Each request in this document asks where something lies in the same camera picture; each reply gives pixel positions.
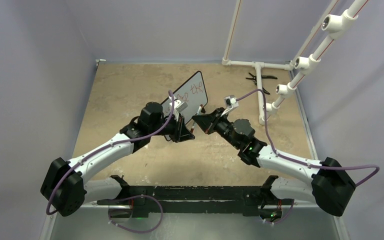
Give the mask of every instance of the whiteboard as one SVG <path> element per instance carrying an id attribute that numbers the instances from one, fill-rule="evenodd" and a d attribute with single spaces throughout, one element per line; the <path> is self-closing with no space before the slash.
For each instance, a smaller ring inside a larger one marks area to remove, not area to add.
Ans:
<path id="1" fill-rule="evenodd" d="M 205 107 L 208 103 L 207 91 L 204 84 L 203 74 L 201 71 L 195 72 L 188 80 L 186 80 L 180 87 L 178 87 L 173 95 L 175 98 L 186 102 L 187 107 L 181 112 L 184 117 L 184 122 L 187 124 L 192 116 L 197 114 L 198 108 L 202 104 Z M 162 103 L 162 111 L 164 116 L 170 114 L 170 100 L 167 97 Z M 165 136 L 167 141 L 170 140 L 169 136 Z"/>

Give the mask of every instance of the whiteboard marker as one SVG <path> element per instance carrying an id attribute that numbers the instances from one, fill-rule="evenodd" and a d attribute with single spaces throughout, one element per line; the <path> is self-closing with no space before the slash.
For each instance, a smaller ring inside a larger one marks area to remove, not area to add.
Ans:
<path id="1" fill-rule="evenodd" d="M 198 107 L 198 112 L 196 113 L 196 115 L 199 115 L 199 114 L 201 113 L 202 109 L 203 109 L 203 105 L 201 104 L 201 105 L 199 105 L 199 107 Z M 190 129 L 190 133 L 191 133 L 191 134 L 194 133 L 194 129 L 195 129 L 195 125 L 196 125 L 196 124 L 197 124 L 197 122 L 194 121 L 193 124 L 192 124 L 192 128 Z"/>

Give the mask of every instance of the red handwriting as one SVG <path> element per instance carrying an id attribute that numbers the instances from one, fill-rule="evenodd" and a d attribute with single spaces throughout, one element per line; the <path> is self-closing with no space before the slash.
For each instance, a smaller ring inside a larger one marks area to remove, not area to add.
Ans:
<path id="1" fill-rule="evenodd" d="M 203 92 L 203 90 L 201 89 L 202 87 L 203 87 L 203 82 L 200 81 L 198 86 L 196 86 L 195 84 L 191 85 L 190 91 L 192 92 L 192 94 L 202 93 Z"/>
<path id="2" fill-rule="evenodd" d="M 177 94 L 177 99 L 180 99 L 183 102 L 188 102 L 188 93 L 185 92 L 183 96 L 180 96 L 179 94 Z"/>

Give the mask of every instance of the white pvc pipe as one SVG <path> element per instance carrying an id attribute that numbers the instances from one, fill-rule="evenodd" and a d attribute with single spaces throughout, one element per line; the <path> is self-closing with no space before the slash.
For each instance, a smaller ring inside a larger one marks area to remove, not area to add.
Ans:
<path id="1" fill-rule="evenodd" d="M 268 68 L 268 69 L 283 69 L 290 71 L 292 70 L 292 66 L 289 64 L 275 64 L 275 63 L 265 63 L 261 61 L 227 61 L 226 65 L 231 66 L 247 66 L 247 67 L 253 67 L 255 68 L 256 65 L 260 65 L 261 68 Z"/>
<path id="2" fill-rule="evenodd" d="M 223 61 L 227 61 L 229 59 L 229 52 L 232 45 L 233 33 L 235 32 L 235 26 L 238 20 L 240 8 L 241 8 L 241 0 L 236 0 L 236 6 L 234 7 L 233 18 L 230 24 L 229 37 L 227 38 L 226 49 L 224 50 Z"/>
<path id="3" fill-rule="evenodd" d="M 327 6 L 326 10 L 324 10 L 323 14 L 321 15 L 320 19 L 317 21 L 315 26 L 312 27 L 310 34 L 308 35 L 307 39 L 304 41 L 302 44 L 301 48 L 299 51 L 296 53 L 295 57 L 293 58 L 293 61 L 290 62 L 291 66 L 294 65 L 295 60 L 303 54 L 303 52 L 306 50 L 306 48 L 309 46 L 310 42 L 313 40 L 314 36 L 316 33 L 320 30 L 323 21 L 325 20 L 326 15 L 330 14 L 332 10 L 335 8 L 337 3 L 340 0 L 332 0 L 330 4 Z"/>
<path id="4" fill-rule="evenodd" d="M 360 10 L 366 5 L 369 0 L 355 0 L 348 8 L 348 14 L 355 18 Z"/>
<path id="5" fill-rule="evenodd" d="M 304 74 L 302 72 L 298 72 L 298 74 L 290 81 L 290 86 L 295 89 L 297 85 L 304 79 Z"/>
<path id="6" fill-rule="evenodd" d="M 257 80 L 257 89 L 263 90 L 263 83 L 261 80 L 261 65 L 259 64 L 255 65 L 255 73 L 256 73 L 256 80 Z M 257 95 L 258 95 L 258 112 L 259 112 L 258 122 L 260 124 L 264 124 L 263 94 L 260 91 L 258 91 Z"/>
<path id="7" fill-rule="evenodd" d="M 230 65 L 232 66 L 247 66 L 247 67 L 255 67 L 255 61 L 230 61 Z"/>
<path id="8" fill-rule="evenodd" d="M 355 20 L 355 17 L 359 14 L 360 10 L 364 7 L 364 5 L 366 5 L 366 3 L 368 2 L 369 0 L 355 0 L 352 5 L 346 10 L 344 11 L 343 15 L 345 13 L 347 13 L 347 15 L 350 17 L 350 18 L 353 18 Z M 347 31 L 351 22 L 347 22 L 348 25 L 342 25 L 343 27 L 343 30 L 344 31 Z M 312 54 L 312 57 L 314 58 L 315 61 L 318 61 L 322 55 L 326 52 L 326 50 L 331 46 L 331 44 L 335 41 L 330 35 L 332 34 L 332 32 L 329 33 L 329 35 L 327 35 L 324 40 L 321 42 L 321 44 L 317 47 L 317 49 L 314 51 L 314 53 Z M 336 35 L 334 38 L 337 39 L 339 38 L 341 35 Z M 292 79 L 292 81 L 290 82 L 290 86 L 293 90 L 295 90 L 298 86 L 298 84 L 305 78 L 306 75 L 304 75 L 301 71 Z M 284 101 L 285 98 L 283 98 L 282 96 L 279 96 L 276 101 L 274 101 L 273 105 L 274 107 L 276 108 L 279 108 L 280 104 Z"/>
<path id="9" fill-rule="evenodd" d="M 324 40 L 320 43 L 320 45 L 317 47 L 317 49 L 313 53 L 313 57 L 316 60 L 319 60 L 322 54 L 326 52 L 326 50 L 331 46 L 333 43 L 333 39 L 327 35 Z"/>

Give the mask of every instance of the pvc pipe frame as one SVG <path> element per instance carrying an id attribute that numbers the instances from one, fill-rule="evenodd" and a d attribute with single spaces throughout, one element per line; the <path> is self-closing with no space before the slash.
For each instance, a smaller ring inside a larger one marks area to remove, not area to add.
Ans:
<path id="1" fill-rule="evenodd" d="M 242 0 L 236 0 L 236 5 L 233 12 L 233 18 L 230 24 L 229 37 L 227 38 L 226 49 L 224 50 L 223 59 L 221 64 L 224 66 L 249 66 L 255 68 L 257 65 L 261 68 L 271 68 L 271 69 L 283 69 L 283 70 L 292 70 L 293 65 L 290 64 L 274 64 L 274 63 L 265 63 L 265 62 L 255 62 L 255 61 L 232 61 L 229 60 L 229 53 L 232 46 L 233 34 L 235 32 L 235 27 L 238 22 L 239 11 L 241 9 Z"/>
<path id="2" fill-rule="evenodd" d="M 344 17 L 345 16 L 348 16 L 348 19 L 347 19 L 347 22 L 346 22 L 346 25 L 343 25 L 341 26 L 342 27 L 342 34 L 347 31 L 349 29 L 349 27 L 351 26 L 352 22 L 355 21 L 358 17 L 358 14 L 359 12 L 361 11 L 361 9 L 366 5 L 366 3 L 368 2 L 369 0 L 355 0 L 352 5 L 344 11 L 344 13 L 341 15 L 341 17 Z M 322 57 L 322 55 L 328 50 L 328 48 L 332 45 L 332 43 L 337 40 L 338 38 L 340 38 L 340 35 L 337 35 L 337 32 L 329 32 L 326 28 L 326 32 L 328 32 L 328 35 L 324 38 L 324 40 L 321 42 L 321 44 L 317 47 L 317 49 L 314 51 L 314 53 L 312 54 L 311 57 L 313 57 L 314 60 L 316 61 L 319 61 L 320 58 Z M 303 71 L 301 70 L 293 79 L 292 81 L 290 82 L 290 86 L 291 88 L 293 89 L 293 91 L 295 91 L 298 87 L 298 84 L 301 83 L 301 81 L 305 78 L 305 74 L 303 73 Z M 275 108 L 275 109 L 278 109 L 279 106 L 282 104 L 282 102 L 285 100 L 285 98 L 280 95 L 276 101 L 274 101 L 272 103 L 272 109 Z M 267 119 L 270 117 L 271 114 L 274 114 L 274 112 L 272 112 L 270 108 L 267 108 Z"/>
<path id="3" fill-rule="evenodd" d="M 337 3 L 340 0 L 332 0 L 330 4 L 327 6 L 326 10 L 324 10 L 323 14 L 321 15 L 320 19 L 317 21 L 317 23 L 312 27 L 310 34 L 308 35 L 307 39 L 304 41 L 302 44 L 301 48 L 299 51 L 296 53 L 295 57 L 293 58 L 293 61 L 290 62 L 290 64 L 293 66 L 295 60 L 301 56 L 304 51 L 307 49 L 309 46 L 310 42 L 313 40 L 313 38 L 316 36 L 317 32 L 320 30 L 323 21 L 325 20 L 325 17 L 333 11 L 333 9 L 336 7 Z"/>
<path id="4" fill-rule="evenodd" d="M 361 9 L 366 5 L 366 3 L 368 1 L 369 0 L 354 0 L 354 2 L 351 4 L 351 6 L 346 10 L 347 15 L 352 17 L 352 18 L 356 18 L 356 16 L 359 14 Z M 223 55 L 223 59 L 222 59 L 221 63 L 224 66 L 248 66 L 248 67 L 255 68 L 257 88 L 262 89 L 262 80 L 261 80 L 262 68 L 283 69 L 283 70 L 291 71 L 294 68 L 295 59 L 297 59 L 304 52 L 304 50 L 308 47 L 309 43 L 314 38 L 317 31 L 321 28 L 322 23 L 326 19 L 326 15 L 328 15 L 332 12 L 332 10 L 336 6 L 336 4 L 339 2 L 339 0 L 332 0 L 330 2 L 329 6 L 327 7 L 327 9 L 324 11 L 324 13 L 322 15 L 323 17 L 320 18 L 319 21 L 317 22 L 318 28 L 316 30 L 314 30 L 315 26 L 313 27 L 310 35 L 305 40 L 301 49 L 298 51 L 297 56 L 295 56 L 294 61 L 292 61 L 289 64 L 273 64 L 273 63 L 255 62 L 255 61 L 232 61 L 229 59 L 229 53 L 230 53 L 232 38 L 233 38 L 236 23 L 238 20 L 241 2 L 242 2 L 242 0 L 236 0 L 236 6 L 235 6 L 234 13 L 233 13 L 232 22 L 230 25 L 229 37 L 227 40 L 226 49 L 224 51 L 224 55 Z M 331 37 L 331 34 L 328 34 L 324 38 L 322 43 L 317 47 L 317 49 L 312 54 L 313 58 L 316 61 L 318 61 L 336 39 L 337 39 L 337 37 Z M 305 76 L 306 76 L 305 74 L 303 74 L 302 72 L 299 72 L 292 79 L 292 81 L 290 82 L 290 86 L 292 87 L 292 89 L 294 91 L 297 89 L 298 84 L 304 79 Z M 282 102 L 284 100 L 285 100 L 285 98 L 280 95 L 275 102 L 273 102 L 272 104 L 267 104 L 267 115 L 268 115 L 267 119 L 269 119 L 271 114 L 274 114 L 275 112 L 277 112 L 276 110 L 279 109 L 279 106 L 282 104 Z M 264 124 L 263 96 L 260 92 L 258 92 L 258 111 L 259 111 L 258 121 L 260 124 L 263 125 Z"/>

